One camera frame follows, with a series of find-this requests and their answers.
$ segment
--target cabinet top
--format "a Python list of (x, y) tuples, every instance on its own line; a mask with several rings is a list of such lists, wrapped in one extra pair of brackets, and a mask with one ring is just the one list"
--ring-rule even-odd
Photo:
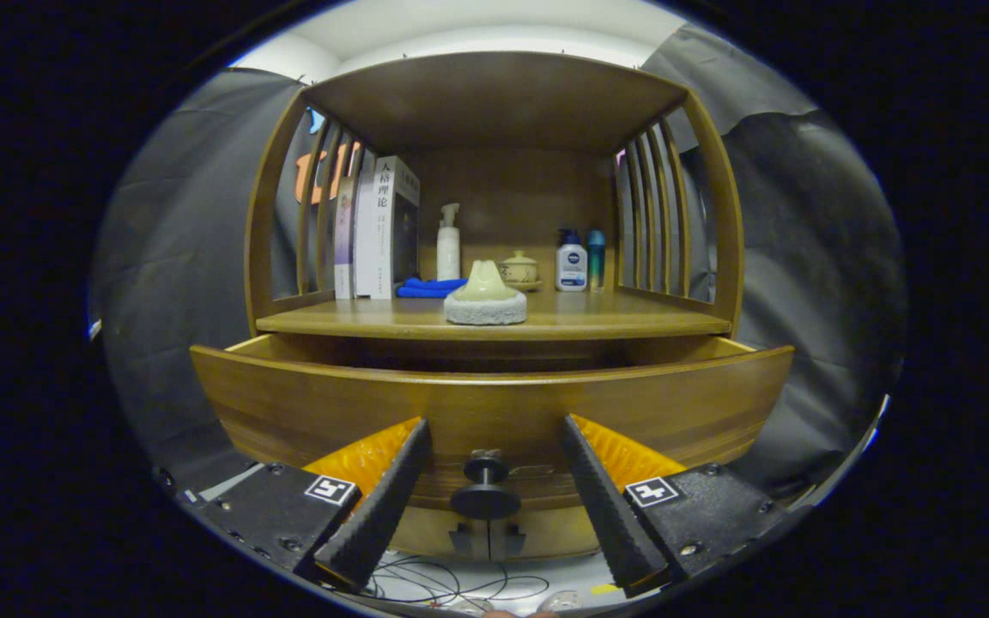
[(612, 155), (681, 106), (687, 90), (588, 58), (468, 51), (361, 68), (301, 94), (384, 154), (540, 148)]

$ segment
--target jar lid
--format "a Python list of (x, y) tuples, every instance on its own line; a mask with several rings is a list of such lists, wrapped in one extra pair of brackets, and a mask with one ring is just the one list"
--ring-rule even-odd
[(536, 264), (532, 257), (525, 257), (525, 250), (518, 249), (513, 252), (513, 257), (503, 259), (503, 264)]

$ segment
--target blue cloth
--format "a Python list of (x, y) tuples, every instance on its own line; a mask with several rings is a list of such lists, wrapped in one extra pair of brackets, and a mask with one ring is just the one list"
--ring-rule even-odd
[(396, 292), (400, 298), (445, 298), (452, 290), (463, 286), (468, 279), (447, 279), (443, 282), (424, 282), (422, 279), (410, 278), (403, 282)]
[(468, 279), (445, 279), (443, 282), (424, 282), (422, 279), (411, 277), (407, 279), (407, 281), (403, 282), (403, 286), (419, 289), (454, 290), (460, 286), (463, 286), (466, 282), (468, 282)]

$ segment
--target lotion bottle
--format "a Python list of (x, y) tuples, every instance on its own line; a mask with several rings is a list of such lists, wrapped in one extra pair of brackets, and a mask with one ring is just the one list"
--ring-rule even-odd
[(452, 226), (452, 219), (460, 211), (459, 203), (447, 203), (440, 207), (442, 220), (437, 228), (437, 281), (460, 278), (460, 230)]
[(586, 289), (586, 250), (574, 230), (560, 230), (562, 246), (556, 252), (556, 289), (582, 292)]

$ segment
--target wooden cabinet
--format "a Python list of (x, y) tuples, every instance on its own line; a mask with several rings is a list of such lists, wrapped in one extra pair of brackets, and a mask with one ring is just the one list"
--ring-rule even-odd
[[(272, 204), (286, 190), (277, 186), (280, 168), (308, 106), (341, 129), (342, 138), (319, 138), (312, 153), (311, 161), (325, 162), (325, 186), (332, 175), (357, 173), (354, 149), (342, 148), (353, 142), (399, 154), (419, 175), (423, 278), (434, 275), (437, 207), (451, 201), (462, 203), (464, 271), (471, 259), (505, 258), (513, 249), (537, 259), (549, 289), (526, 295), (524, 324), (463, 327), (444, 321), (440, 300), (337, 301), (333, 290), (314, 289), (329, 278), (323, 257), (333, 221), (313, 191), (301, 193), (300, 293), (272, 297)], [(683, 296), (689, 206), (664, 121), (676, 109), (694, 126), (709, 179), (703, 190), (714, 203), (712, 304)], [(616, 190), (621, 152), (632, 164), (629, 204)], [(315, 176), (305, 173), (307, 183)], [(633, 230), (625, 230), (628, 220)], [(604, 292), (552, 289), (558, 227), (607, 235)], [(255, 337), (191, 352), (228, 435), (259, 460), (303, 466), (392, 423), (428, 418), (433, 462), (393, 539), (397, 547), (452, 554), (447, 533), (463, 518), (448, 496), (467, 484), (462, 464), (472, 450), (500, 449), (512, 471), (505, 484), (523, 502), (512, 521), (531, 539), (521, 558), (581, 553), (597, 541), (562, 461), (563, 415), (600, 422), (691, 466), (745, 453), (773, 409), (792, 348), (756, 351), (731, 341), (742, 247), (731, 166), (687, 88), (535, 52), (397, 60), (295, 96), (264, 152), (248, 211), (245, 285)], [(622, 276), (625, 261), (633, 262), (632, 281)]]

